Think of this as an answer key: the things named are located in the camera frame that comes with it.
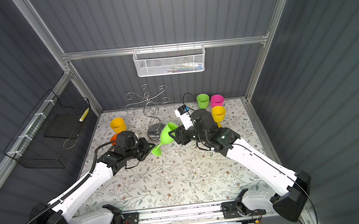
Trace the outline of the chrome wine glass rack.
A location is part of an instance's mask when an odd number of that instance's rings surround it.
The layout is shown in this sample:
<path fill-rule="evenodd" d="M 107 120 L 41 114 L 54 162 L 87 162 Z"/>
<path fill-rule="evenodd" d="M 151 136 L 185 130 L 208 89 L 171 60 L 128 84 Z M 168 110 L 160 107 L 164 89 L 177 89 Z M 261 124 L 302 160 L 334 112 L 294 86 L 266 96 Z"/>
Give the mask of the chrome wine glass rack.
<path fill-rule="evenodd" d="M 167 104 L 170 102 L 169 97 L 162 97 L 161 102 L 156 101 L 156 98 L 161 96 L 166 90 L 166 85 L 160 85 L 158 87 L 158 92 L 152 96 L 151 93 L 151 85 L 150 84 L 143 84 L 141 86 L 141 89 L 143 91 L 142 95 L 139 95 L 135 92 L 129 92 L 125 95 L 125 99 L 128 101 L 131 101 L 133 99 L 133 96 L 138 97 L 140 100 L 137 102 L 130 102 L 127 105 L 125 105 L 124 110 L 126 112 L 128 111 L 134 111 L 135 106 L 137 105 L 143 105 L 143 115 L 150 119 L 148 123 L 148 131 L 147 136 L 149 139 L 158 141 L 160 140 L 160 134 L 162 130 L 165 127 L 165 124 L 162 122 L 162 120 L 158 117 L 159 114 L 159 105 Z"/>

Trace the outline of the yellow wine glass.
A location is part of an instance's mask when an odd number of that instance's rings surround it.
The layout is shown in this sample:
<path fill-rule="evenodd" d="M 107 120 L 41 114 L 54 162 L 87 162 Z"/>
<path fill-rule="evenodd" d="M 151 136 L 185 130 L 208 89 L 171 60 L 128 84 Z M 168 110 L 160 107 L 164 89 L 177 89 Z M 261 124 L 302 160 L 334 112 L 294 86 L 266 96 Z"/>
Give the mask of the yellow wine glass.
<path fill-rule="evenodd" d="M 223 106 L 217 105 L 212 108 L 211 112 L 213 120 L 217 123 L 218 127 L 222 127 L 221 122 L 225 118 L 226 109 Z"/>
<path fill-rule="evenodd" d="M 121 117 L 113 119 L 110 123 L 110 127 L 115 133 L 121 133 L 127 130 L 126 123 Z"/>

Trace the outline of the pink wine glass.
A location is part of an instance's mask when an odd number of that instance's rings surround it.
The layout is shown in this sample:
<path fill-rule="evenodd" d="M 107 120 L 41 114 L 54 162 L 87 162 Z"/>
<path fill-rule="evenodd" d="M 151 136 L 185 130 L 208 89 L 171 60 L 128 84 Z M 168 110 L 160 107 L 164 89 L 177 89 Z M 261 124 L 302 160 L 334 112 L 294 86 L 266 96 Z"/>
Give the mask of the pink wine glass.
<path fill-rule="evenodd" d="M 214 108 L 216 106 L 223 106 L 225 99 L 222 95 L 216 94 L 211 96 L 210 100 L 211 100 L 211 107 Z"/>

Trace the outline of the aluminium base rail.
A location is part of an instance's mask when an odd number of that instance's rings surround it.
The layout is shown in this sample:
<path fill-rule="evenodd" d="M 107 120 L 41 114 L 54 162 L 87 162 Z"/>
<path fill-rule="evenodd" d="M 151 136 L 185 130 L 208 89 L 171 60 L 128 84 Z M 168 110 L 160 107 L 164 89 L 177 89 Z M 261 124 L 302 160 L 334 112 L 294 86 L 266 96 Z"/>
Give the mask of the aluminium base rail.
<path fill-rule="evenodd" d="M 254 211 L 256 209 L 266 210 L 266 213 L 273 211 L 275 214 L 280 215 L 289 221 L 296 221 L 304 205 L 307 203 L 308 196 L 305 193 L 292 189 L 288 194 L 280 197 L 274 195 L 272 198 L 267 199 L 264 196 L 243 196 L 238 197 L 234 202 L 237 204 L 239 210 L 242 208 Z M 216 220 L 224 219 L 221 211 L 222 202 L 214 202 L 207 204 L 199 204 L 192 206 L 181 206 L 173 208 L 161 208 L 139 211 L 139 223 L 138 224 L 158 224 L 165 222 L 165 224 L 171 224 L 175 221 L 196 220 L 201 218 L 213 218 Z M 88 213 L 78 217 L 72 217 L 67 214 L 62 215 L 64 221 L 68 224 L 110 224 L 115 221 L 115 217 L 120 220 L 122 214 L 136 213 L 136 212 L 122 212 L 113 206 L 102 208 L 96 212 Z"/>

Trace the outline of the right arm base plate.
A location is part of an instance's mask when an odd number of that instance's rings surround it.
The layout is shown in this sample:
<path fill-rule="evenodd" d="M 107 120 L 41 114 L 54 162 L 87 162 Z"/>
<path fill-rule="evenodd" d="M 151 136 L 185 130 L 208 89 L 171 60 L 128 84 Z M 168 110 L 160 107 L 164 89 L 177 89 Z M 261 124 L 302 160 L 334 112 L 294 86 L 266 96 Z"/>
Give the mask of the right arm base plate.
<path fill-rule="evenodd" d="M 263 209 L 256 209 L 254 211 L 250 211 L 248 209 L 242 208 L 241 210 L 239 210 L 237 204 L 234 201 L 222 202 L 220 207 L 224 219 L 266 215 L 266 210 Z"/>

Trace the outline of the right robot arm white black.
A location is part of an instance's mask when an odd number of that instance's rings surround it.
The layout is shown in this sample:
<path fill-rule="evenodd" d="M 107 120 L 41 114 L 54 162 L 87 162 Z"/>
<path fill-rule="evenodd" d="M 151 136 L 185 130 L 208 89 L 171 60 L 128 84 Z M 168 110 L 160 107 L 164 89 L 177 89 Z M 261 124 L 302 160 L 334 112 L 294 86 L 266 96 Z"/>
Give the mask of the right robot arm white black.
<path fill-rule="evenodd" d="M 310 199 L 311 176 L 305 171 L 296 173 L 283 167 L 253 148 L 241 135 L 226 127 L 219 127 L 206 109 L 193 113 L 182 105 L 175 110 L 181 120 L 181 126 L 174 126 L 168 136 L 179 145 L 189 142 L 202 144 L 206 151 L 220 153 L 255 175 L 260 177 L 275 192 L 270 199 L 252 194 L 243 189 L 236 200 L 235 207 L 239 214 L 250 215 L 255 210 L 267 210 L 270 207 L 284 219 L 297 222 Z"/>

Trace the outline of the yellow marker in basket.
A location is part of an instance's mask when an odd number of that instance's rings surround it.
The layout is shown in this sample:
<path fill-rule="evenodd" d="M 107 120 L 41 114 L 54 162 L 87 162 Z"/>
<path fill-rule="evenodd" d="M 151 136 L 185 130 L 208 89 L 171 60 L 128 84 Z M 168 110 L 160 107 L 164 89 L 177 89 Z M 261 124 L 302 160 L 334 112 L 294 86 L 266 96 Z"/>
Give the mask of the yellow marker in basket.
<path fill-rule="evenodd" d="M 85 120 L 85 118 L 86 118 L 86 116 L 88 115 L 89 111 L 90 111 L 90 108 L 88 107 L 88 108 L 82 113 L 82 115 L 80 116 L 79 122 L 83 122 L 83 121 Z"/>

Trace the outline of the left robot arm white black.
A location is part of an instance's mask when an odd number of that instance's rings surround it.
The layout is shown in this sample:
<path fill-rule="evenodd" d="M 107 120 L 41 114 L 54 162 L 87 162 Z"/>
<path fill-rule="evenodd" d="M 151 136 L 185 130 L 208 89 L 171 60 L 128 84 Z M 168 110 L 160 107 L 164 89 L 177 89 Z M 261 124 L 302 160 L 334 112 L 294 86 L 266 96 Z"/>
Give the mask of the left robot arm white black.
<path fill-rule="evenodd" d="M 88 173 L 48 204 L 39 203 L 30 213 L 27 224 L 128 224 L 119 208 L 106 204 L 96 212 L 74 218 L 79 207 L 105 182 L 127 167 L 131 160 L 144 161 L 155 144 L 138 138 L 134 132 L 123 131 L 109 150 L 98 155 L 104 144 L 96 148 Z"/>

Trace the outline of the green wine glass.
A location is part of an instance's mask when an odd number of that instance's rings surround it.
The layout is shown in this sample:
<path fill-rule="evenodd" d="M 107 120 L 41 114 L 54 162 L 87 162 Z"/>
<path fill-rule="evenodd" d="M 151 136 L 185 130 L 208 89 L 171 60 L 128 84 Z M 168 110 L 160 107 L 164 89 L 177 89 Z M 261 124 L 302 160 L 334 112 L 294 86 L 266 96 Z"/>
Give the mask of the green wine glass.
<path fill-rule="evenodd" d="M 160 143 L 151 150 L 151 153 L 154 154 L 155 156 L 161 156 L 162 151 L 161 151 L 160 147 L 162 145 L 170 144 L 170 143 L 174 142 L 174 139 L 172 136 L 169 135 L 169 132 L 171 132 L 177 128 L 178 128 L 178 126 L 172 122 L 169 122 L 168 124 L 166 124 L 166 126 L 164 127 L 164 129 L 162 130 L 162 132 L 160 134 Z"/>
<path fill-rule="evenodd" d="M 209 105 L 210 97 L 207 94 L 198 94 L 197 95 L 197 103 L 199 109 L 206 109 Z"/>

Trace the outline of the orange wine glass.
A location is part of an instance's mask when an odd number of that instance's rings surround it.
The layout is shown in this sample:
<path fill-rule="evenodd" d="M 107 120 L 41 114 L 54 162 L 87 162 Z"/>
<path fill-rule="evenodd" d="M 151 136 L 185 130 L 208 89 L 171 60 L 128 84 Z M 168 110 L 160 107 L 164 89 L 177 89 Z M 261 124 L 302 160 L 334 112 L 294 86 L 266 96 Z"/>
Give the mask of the orange wine glass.
<path fill-rule="evenodd" d="M 112 144 L 112 145 L 116 145 L 116 140 L 117 140 L 117 134 L 114 134 L 114 135 L 111 137 L 111 139 L 110 139 L 111 144 Z"/>

